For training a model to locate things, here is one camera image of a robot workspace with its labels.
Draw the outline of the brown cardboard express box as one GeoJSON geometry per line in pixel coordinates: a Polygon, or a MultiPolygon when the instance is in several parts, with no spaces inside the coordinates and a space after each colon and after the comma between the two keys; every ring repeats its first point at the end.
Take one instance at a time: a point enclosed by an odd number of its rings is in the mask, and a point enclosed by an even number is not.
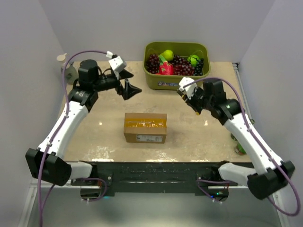
{"type": "Polygon", "coordinates": [[[128,143],[165,143],[167,114],[125,113],[124,136],[128,143]]]}

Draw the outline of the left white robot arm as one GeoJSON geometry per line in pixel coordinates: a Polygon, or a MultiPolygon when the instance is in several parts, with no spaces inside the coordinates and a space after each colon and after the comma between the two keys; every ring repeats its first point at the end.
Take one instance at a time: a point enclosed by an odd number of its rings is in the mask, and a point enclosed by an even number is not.
{"type": "Polygon", "coordinates": [[[121,57],[114,56],[109,65],[110,74],[104,74],[95,60],[80,63],[79,77],[73,83],[55,126],[38,148],[30,148],[26,152],[26,161],[34,178],[58,186],[73,179],[82,179],[86,185],[94,185],[98,181],[92,164],[65,162],[63,158],[72,135],[91,111],[99,92],[114,89],[124,100],[128,100],[142,91],[130,84],[129,78],[133,74],[125,69],[126,62],[121,57]]]}

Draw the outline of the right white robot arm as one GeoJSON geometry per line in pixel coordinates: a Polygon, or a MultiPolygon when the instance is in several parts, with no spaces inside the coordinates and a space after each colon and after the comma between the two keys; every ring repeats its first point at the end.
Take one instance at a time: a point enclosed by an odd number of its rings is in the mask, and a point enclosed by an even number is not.
{"type": "Polygon", "coordinates": [[[228,99],[223,83],[218,78],[202,79],[199,87],[195,80],[183,77],[177,93],[197,114],[208,110],[241,144],[250,157],[253,168],[237,166],[231,162],[219,163],[211,173],[211,181],[221,186],[228,181],[247,186],[259,200],[287,186],[295,166],[283,161],[262,139],[236,99],[228,99]]]}

